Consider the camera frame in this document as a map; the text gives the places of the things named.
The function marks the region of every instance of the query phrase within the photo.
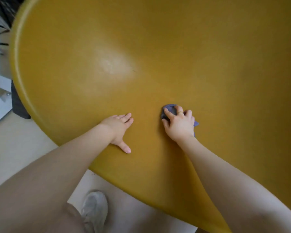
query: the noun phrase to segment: hand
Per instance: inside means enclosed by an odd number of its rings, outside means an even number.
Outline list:
[[[177,115],[171,113],[167,108],[164,109],[166,116],[170,119],[170,124],[166,119],[162,119],[167,135],[175,142],[187,137],[194,137],[193,125],[195,118],[192,116],[192,111],[187,110],[184,115],[181,106],[176,105],[175,108]]]
[[[119,146],[125,153],[130,153],[131,149],[128,147],[127,144],[123,141],[123,136],[126,132],[126,130],[132,125],[132,122],[134,121],[133,118],[131,118],[132,114],[128,113],[127,115],[113,115],[111,117],[108,117],[104,119],[100,124],[101,125],[107,125],[110,129],[113,140],[111,141],[111,144]]]

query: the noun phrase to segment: yellow table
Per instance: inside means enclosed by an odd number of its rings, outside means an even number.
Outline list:
[[[26,0],[11,50],[19,96],[56,144],[132,112],[132,153],[109,146],[90,169],[135,198],[229,231],[163,131],[175,103],[199,141],[291,208],[291,0]]]

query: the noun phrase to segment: white sneaker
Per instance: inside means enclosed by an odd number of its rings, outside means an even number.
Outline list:
[[[90,192],[84,200],[81,215],[88,233],[102,233],[108,214],[106,196],[100,191]]]

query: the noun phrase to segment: forearm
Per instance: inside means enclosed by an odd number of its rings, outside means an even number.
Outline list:
[[[233,232],[291,232],[291,223],[287,224],[291,211],[263,186],[194,137],[180,141],[179,146]]]
[[[42,156],[0,186],[0,231],[43,230],[111,142],[103,125]]]

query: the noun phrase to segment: purple cloth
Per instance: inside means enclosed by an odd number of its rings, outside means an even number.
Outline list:
[[[164,112],[164,108],[167,108],[171,113],[173,113],[174,115],[177,115],[177,110],[175,109],[175,104],[168,104],[162,107],[162,113],[161,113],[161,119],[166,119],[168,122],[170,122],[170,119],[166,116],[165,112]],[[193,127],[197,126],[199,123],[194,121],[194,125]]]

